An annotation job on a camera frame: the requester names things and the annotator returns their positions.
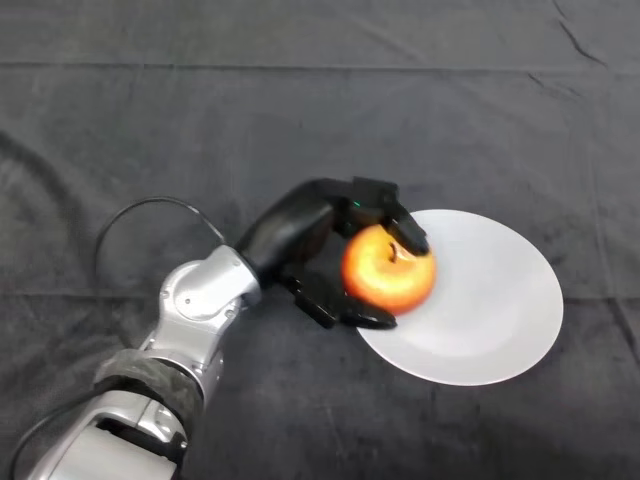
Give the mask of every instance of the red apple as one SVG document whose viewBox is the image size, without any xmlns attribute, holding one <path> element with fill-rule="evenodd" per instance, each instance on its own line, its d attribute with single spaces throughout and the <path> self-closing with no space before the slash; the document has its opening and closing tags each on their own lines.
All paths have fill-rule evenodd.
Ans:
<svg viewBox="0 0 640 480">
<path fill-rule="evenodd" d="M 419 257 L 410 254 L 380 225 L 359 232 L 342 259 L 347 293 L 394 315 L 424 302 L 435 279 L 432 253 Z"/>
</svg>

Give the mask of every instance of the white plate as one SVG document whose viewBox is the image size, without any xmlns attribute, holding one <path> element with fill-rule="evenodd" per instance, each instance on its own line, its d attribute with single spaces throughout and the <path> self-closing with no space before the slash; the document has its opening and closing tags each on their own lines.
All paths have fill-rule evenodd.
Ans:
<svg viewBox="0 0 640 480">
<path fill-rule="evenodd" d="M 393 330 L 359 329 L 382 358 L 425 380 L 486 385 L 534 366 L 562 324 L 560 284 L 542 254 L 508 227 L 455 210 L 412 213 L 437 277 Z"/>
</svg>

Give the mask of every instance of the black wire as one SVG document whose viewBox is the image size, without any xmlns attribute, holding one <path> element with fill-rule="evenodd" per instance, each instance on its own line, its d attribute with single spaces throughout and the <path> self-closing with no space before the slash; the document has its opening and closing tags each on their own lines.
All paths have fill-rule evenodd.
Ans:
<svg viewBox="0 0 640 480">
<path fill-rule="evenodd" d="M 173 205 L 178 205 L 180 207 L 186 208 L 187 210 L 190 210 L 191 212 L 195 213 L 207 227 L 209 227 L 209 229 L 214 233 L 214 235 L 216 235 L 216 237 L 218 237 L 221 243 L 223 244 L 225 243 L 224 236 L 215 227 L 215 225 L 211 223 L 211 221 L 207 218 L 207 216 L 204 213 L 202 213 L 199 209 L 197 209 L 196 207 L 194 207 L 193 205 L 185 201 L 182 201 L 173 197 L 158 196 L 158 197 L 142 198 L 140 200 L 137 200 L 127 205 L 126 207 L 118 211 L 115 215 L 113 215 L 109 220 L 107 220 L 104 223 L 104 225 L 102 225 L 102 227 L 100 228 L 100 231 L 98 232 L 98 236 L 96 237 L 96 242 L 93 247 L 93 256 L 92 256 L 92 263 L 91 263 L 91 272 L 92 272 L 93 287 L 94 287 L 93 291 L 94 291 L 94 296 L 97 302 L 97 308 L 100 311 L 100 315 L 103 316 L 105 323 L 107 320 L 106 320 L 106 317 L 104 316 L 104 302 L 102 297 L 100 296 L 100 277 L 98 275 L 98 260 L 100 256 L 100 248 L 102 247 L 102 244 L 104 243 L 104 239 L 107 236 L 107 233 L 109 233 L 109 230 L 111 229 L 111 227 L 123 215 L 127 214 L 134 208 L 137 208 L 141 205 L 145 205 L 147 203 L 170 203 Z M 134 347 L 133 343 L 127 338 L 126 332 L 122 329 L 122 326 L 118 322 L 112 321 L 112 322 L 109 322 L 109 325 L 112 326 L 115 335 L 118 337 L 118 339 L 120 339 L 120 341 L 126 348 Z"/>
<path fill-rule="evenodd" d="M 58 418 L 60 415 L 67 413 L 68 411 L 79 407 L 83 403 L 88 402 L 89 400 L 102 395 L 103 393 L 108 392 L 113 389 L 113 385 L 109 384 L 109 382 L 100 385 L 99 388 L 94 388 L 89 392 L 85 392 L 77 397 L 63 403 L 62 405 L 58 405 L 56 408 L 51 409 L 48 413 L 43 415 L 40 420 L 34 423 L 29 430 L 22 434 L 18 443 L 14 447 L 11 452 L 11 456 L 9 457 L 9 465 L 7 467 L 7 476 L 8 480 L 16 480 L 16 467 L 18 465 L 18 459 L 20 458 L 20 453 L 24 450 L 24 447 L 27 446 L 27 443 L 31 440 L 31 438 L 38 433 L 42 428 L 46 427 L 53 420 Z"/>
</svg>

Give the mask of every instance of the apple stem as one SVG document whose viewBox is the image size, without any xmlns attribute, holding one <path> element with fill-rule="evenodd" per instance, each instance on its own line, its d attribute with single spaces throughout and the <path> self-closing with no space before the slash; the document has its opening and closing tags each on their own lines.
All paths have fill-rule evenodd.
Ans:
<svg viewBox="0 0 640 480">
<path fill-rule="evenodd" d="M 393 254 L 391 255 L 391 263 L 396 263 L 396 260 L 398 259 L 398 249 L 396 248 L 395 243 L 390 242 L 389 245 L 391 245 L 391 250 L 393 250 Z"/>
</svg>

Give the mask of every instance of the robotic arm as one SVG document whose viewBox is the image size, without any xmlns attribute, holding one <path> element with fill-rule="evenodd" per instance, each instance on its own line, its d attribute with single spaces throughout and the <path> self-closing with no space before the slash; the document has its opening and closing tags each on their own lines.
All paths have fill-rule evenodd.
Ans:
<svg viewBox="0 0 640 480">
<path fill-rule="evenodd" d="M 428 253 L 425 232 L 392 183 L 356 178 L 302 184 L 236 244 L 175 269 L 160 291 L 160 318 L 138 349 L 98 370 L 100 393 L 47 452 L 31 480 L 172 480 L 199 415 L 222 375 L 220 341 L 245 306 L 274 283 L 325 328 L 338 322 L 393 328 L 390 313 L 358 299 L 304 264 L 334 231 L 348 238 L 381 224 L 408 251 Z"/>
</svg>

